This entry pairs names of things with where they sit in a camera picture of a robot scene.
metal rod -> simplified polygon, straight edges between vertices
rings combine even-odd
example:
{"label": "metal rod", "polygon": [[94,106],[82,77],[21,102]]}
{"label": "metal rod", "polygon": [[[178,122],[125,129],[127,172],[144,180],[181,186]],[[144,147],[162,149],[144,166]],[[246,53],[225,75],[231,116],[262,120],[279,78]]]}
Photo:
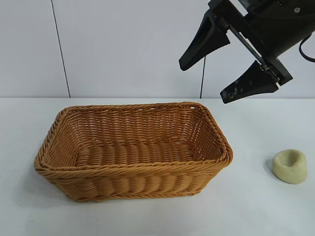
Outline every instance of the metal rod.
{"label": "metal rod", "polygon": [[261,58],[258,52],[256,52],[256,50],[252,48],[252,46],[246,41],[246,39],[231,25],[230,30],[262,65],[266,65],[265,61],[263,60],[263,58]]}

basket rim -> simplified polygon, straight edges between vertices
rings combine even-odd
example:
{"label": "basket rim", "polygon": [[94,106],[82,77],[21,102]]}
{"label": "basket rim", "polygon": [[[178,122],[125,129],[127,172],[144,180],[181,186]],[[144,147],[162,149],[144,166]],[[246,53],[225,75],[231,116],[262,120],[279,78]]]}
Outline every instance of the basket rim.
{"label": "basket rim", "polygon": [[[55,133],[60,129],[61,123],[66,117],[67,113],[71,110],[77,109],[84,109],[84,110],[95,110],[99,108],[106,108],[106,109],[114,109],[114,110],[130,110],[130,109],[152,109],[155,106],[165,105],[167,107],[180,107],[180,106],[198,106],[202,108],[202,112],[204,112],[205,117],[209,120],[209,122],[215,128],[216,135],[218,139],[216,142],[221,151],[220,158],[216,160],[204,160],[204,161],[173,161],[173,162],[154,162],[154,163],[138,163],[138,164],[115,164],[115,165],[86,165],[80,167],[52,167],[43,161],[43,157],[47,154],[47,151],[52,145],[50,140],[55,138]],[[176,167],[176,166],[187,166],[188,169],[191,169],[192,165],[195,166],[207,166],[208,168],[211,166],[222,165],[222,168],[229,165],[233,159],[233,152],[226,140],[226,137],[223,135],[222,131],[220,130],[218,124],[216,123],[215,119],[213,118],[212,114],[208,110],[207,107],[204,105],[197,103],[197,102],[172,102],[172,103],[153,103],[153,104],[132,104],[132,105],[83,105],[83,106],[70,106],[62,109],[58,114],[57,117],[52,124],[48,134],[35,158],[34,167],[38,172],[51,172],[51,173],[65,173],[65,172],[90,172],[92,170],[95,171],[104,171],[104,170],[119,170],[121,168],[152,168],[152,167]]]}

black cable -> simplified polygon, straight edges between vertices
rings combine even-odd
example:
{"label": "black cable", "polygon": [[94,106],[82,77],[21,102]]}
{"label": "black cable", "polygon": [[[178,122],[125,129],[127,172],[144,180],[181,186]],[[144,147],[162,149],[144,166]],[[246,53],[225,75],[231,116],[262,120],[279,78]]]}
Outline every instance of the black cable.
{"label": "black cable", "polygon": [[303,50],[302,50],[302,45],[311,37],[312,34],[310,34],[309,36],[307,36],[306,38],[304,38],[301,43],[300,43],[300,47],[299,47],[299,51],[300,51],[300,54],[302,55],[302,57],[304,57],[304,59],[310,61],[310,62],[315,62],[315,58],[311,58],[309,56],[307,56]]}

rectangular basket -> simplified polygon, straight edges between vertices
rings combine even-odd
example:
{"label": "rectangular basket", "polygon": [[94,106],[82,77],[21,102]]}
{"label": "rectangular basket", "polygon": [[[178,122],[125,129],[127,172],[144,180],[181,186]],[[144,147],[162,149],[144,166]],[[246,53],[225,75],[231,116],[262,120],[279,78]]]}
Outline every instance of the rectangular basket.
{"label": "rectangular basket", "polygon": [[74,106],[58,113],[36,171],[85,201],[194,195],[232,161],[198,103]]}

basket bottom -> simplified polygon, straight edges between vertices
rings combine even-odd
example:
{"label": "basket bottom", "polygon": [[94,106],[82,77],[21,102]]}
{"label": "basket bottom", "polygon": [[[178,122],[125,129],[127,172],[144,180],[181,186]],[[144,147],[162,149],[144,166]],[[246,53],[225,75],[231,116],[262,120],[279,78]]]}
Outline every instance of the basket bottom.
{"label": "basket bottom", "polygon": [[182,143],[92,146],[78,152],[75,166],[130,165],[172,161],[193,161],[191,148]]}
{"label": "basket bottom", "polygon": [[201,192],[201,189],[195,192],[188,192],[188,191],[183,191],[183,192],[177,192],[177,193],[165,193],[165,194],[147,194],[147,195],[113,195],[110,197],[105,197],[105,196],[98,196],[93,199],[88,199],[88,198],[82,198],[82,199],[74,199],[71,198],[72,200],[76,202],[104,202],[107,200],[113,200],[113,199],[145,199],[145,198],[175,198],[175,197],[186,197],[186,196],[193,196],[195,194],[198,194]]}

